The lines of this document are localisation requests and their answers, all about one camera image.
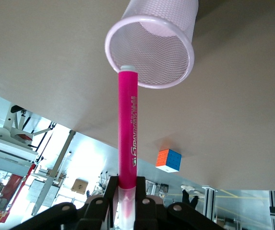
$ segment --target mesh cup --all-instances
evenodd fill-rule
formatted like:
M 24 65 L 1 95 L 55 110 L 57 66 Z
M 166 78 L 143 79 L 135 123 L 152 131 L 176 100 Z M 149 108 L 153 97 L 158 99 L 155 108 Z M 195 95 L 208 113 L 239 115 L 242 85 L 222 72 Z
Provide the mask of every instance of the mesh cup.
M 108 32 L 105 52 L 116 72 L 133 65 L 138 84 L 168 88 L 191 72 L 191 39 L 198 0 L 131 0 L 122 19 Z

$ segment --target white shoe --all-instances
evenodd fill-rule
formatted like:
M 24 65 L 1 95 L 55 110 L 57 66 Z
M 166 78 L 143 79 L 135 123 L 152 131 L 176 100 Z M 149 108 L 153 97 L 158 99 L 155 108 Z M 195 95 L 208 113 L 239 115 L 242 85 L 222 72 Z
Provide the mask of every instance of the white shoe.
M 204 199 L 204 194 L 199 191 L 194 191 L 194 195 L 198 196 L 200 199 Z
M 182 190 L 185 190 L 186 192 L 194 191 L 195 188 L 189 185 L 181 185 Z

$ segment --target pink marker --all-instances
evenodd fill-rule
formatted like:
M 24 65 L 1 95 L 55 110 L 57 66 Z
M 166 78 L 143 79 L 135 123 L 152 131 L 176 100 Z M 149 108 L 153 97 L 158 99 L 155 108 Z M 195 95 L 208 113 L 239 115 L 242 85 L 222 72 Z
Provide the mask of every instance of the pink marker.
M 119 227 L 130 230 L 135 221 L 137 178 L 137 88 L 134 66 L 122 66 L 119 79 Z
M 119 186 L 136 186 L 137 175 L 137 82 L 133 66 L 122 66 L 119 78 Z

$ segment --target blue cube face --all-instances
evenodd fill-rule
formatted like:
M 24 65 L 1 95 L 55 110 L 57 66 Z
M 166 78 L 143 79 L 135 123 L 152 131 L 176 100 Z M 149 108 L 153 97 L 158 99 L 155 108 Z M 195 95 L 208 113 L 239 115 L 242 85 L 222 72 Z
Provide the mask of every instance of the blue cube face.
M 179 171 L 181 158 L 181 154 L 170 149 L 167 156 L 166 166 Z
M 182 158 L 181 154 L 179 154 L 171 149 L 169 150 L 167 160 L 174 161 L 174 163 L 176 165 L 180 165 L 181 158 Z
M 175 163 L 174 161 L 167 160 L 166 166 L 168 166 L 168 167 L 170 167 L 172 169 L 175 169 L 177 171 L 180 170 L 180 162 L 179 163 Z

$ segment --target rubik's cube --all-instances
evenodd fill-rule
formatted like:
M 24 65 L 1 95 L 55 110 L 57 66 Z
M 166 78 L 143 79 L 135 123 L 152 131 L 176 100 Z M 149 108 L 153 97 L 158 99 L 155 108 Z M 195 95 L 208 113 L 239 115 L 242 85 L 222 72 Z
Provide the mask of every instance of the rubik's cube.
M 181 154 L 166 149 L 158 152 L 156 167 L 168 173 L 179 172 L 181 163 Z

